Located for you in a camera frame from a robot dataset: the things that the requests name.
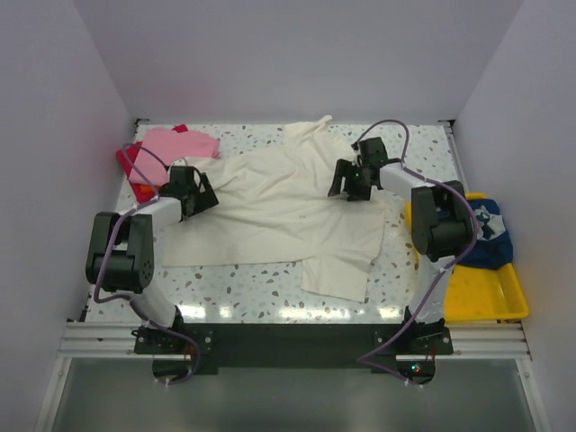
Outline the cream t shirt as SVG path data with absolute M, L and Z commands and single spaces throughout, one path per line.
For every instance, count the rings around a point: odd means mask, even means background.
M 355 156 L 331 121 L 286 124 L 281 144 L 236 157 L 190 159 L 219 202 L 166 230 L 164 266 L 299 261 L 304 291 L 362 302 L 386 202 L 328 196 L 336 163 Z

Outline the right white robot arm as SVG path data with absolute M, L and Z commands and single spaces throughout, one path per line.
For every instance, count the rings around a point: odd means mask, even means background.
M 455 265 L 475 245 L 477 220 L 456 180 L 441 182 L 390 158 L 380 138 L 352 145 L 353 160 L 340 159 L 328 196 L 344 194 L 349 201 L 368 201 L 374 188 L 398 195 L 409 204 L 410 235 L 418 252 L 418 286 L 405 311 L 413 323 L 401 331 L 403 347 L 422 353 L 433 342 L 427 326 L 445 318 L 445 298 Z

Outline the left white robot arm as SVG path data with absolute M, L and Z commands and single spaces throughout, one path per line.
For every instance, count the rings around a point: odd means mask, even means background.
M 127 302 L 146 327 L 157 329 L 154 340 L 159 347 L 167 353 L 180 351 L 186 331 L 175 324 L 179 309 L 154 281 L 154 237 L 218 203 L 204 172 L 195 166 L 173 166 L 168 182 L 148 202 L 125 212 L 97 213 L 85 264 L 94 302 Z

